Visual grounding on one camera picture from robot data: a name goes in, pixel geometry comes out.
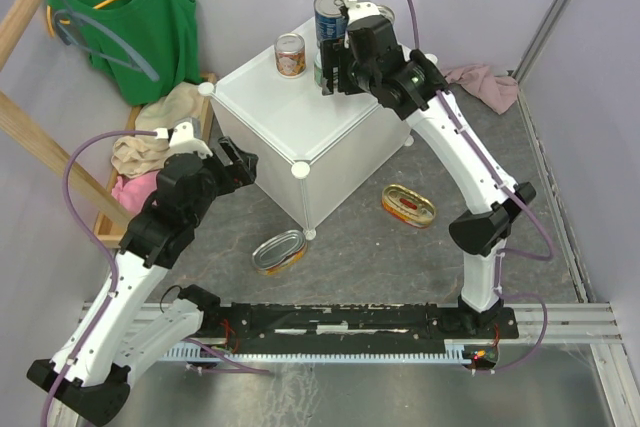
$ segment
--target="pink towel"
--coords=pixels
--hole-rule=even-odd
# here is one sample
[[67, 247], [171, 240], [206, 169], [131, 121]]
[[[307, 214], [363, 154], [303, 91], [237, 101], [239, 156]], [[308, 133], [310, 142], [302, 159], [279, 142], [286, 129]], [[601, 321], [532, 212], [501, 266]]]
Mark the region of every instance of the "pink towel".
[[116, 185], [111, 190], [111, 195], [122, 204], [122, 206], [133, 214], [139, 214], [147, 200], [149, 194], [156, 190], [156, 177], [158, 171], [147, 172], [135, 179], [126, 179], [119, 175]]
[[504, 114], [518, 99], [518, 82], [511, 77], [496, 77], [484, 64], [443, 70], [447, 82], [460, 84], [498, 114]]

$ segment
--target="wooden rod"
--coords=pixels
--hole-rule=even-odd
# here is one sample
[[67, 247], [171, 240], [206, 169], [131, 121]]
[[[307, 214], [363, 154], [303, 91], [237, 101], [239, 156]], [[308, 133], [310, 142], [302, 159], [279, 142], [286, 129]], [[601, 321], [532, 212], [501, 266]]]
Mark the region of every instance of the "wooden rod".
[[15, 0], [0, 24], [0, 71], [43, 0]]
[[[0, 126], [40, 162], [62, 177], [69, 154], [1, 91]], [[126, 227], [133, 217], [77, 162], [73, 164], [70, 183], [113, 222]]]

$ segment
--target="white cube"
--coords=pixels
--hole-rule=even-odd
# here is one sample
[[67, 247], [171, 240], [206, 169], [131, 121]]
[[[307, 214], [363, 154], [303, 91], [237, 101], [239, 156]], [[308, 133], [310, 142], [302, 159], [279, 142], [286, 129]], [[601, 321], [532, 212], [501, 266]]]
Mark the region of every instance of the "white cube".
[[294, 32], [306, 44], [304, 74], [280, 75], [271, 46], [220, 80], [212, 103], [224, 135], [258, 155], [256, 184], [311, 239], [410, 129], [370, 94], [323, 96], [314, 81], [314, 20]]

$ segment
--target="can lid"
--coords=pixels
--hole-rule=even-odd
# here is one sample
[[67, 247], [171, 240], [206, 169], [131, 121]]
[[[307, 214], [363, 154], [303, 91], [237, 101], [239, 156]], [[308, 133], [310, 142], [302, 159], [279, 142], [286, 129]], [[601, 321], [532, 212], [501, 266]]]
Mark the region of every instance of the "can lid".
[[315, 0], [313, 6], [316, 12], [330, 17], [337, 17], [340, 14], [340, 7], [344, 5], [344, 0]]
[[304, 39], [298, 34], [283, 34], [276, 40], [276, 50], [285, 54], [296, 54], [304, 49]]
[[253, 265], [258, 269], [270, 269], [287, 260], [288, 257], [302, 250], [307, 240], [298, 230], [289, 230], [258, 247], [251, 257]]

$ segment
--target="green tank top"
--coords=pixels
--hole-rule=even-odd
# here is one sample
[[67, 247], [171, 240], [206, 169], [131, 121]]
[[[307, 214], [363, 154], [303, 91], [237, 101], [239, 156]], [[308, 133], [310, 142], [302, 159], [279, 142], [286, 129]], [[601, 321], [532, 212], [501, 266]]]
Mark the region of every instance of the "green tank top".
[[[89, 55], [91, 64], [115, 80], [131, 105], [155, 102], [182, 81], [201, 82], [198, 65], [198, 29], [195, 0], [116, 0], [102, 9], [104, 0], [66, 0], [69, 6], [97, 20], [137, 50], [158, 72], [151, 81], [144, 73]], [[61, 0], [48, 0], [51, 8], [63, 9]], [[94, 51], [126, 60], [124, 50], [91, 26], [80, 33]]]

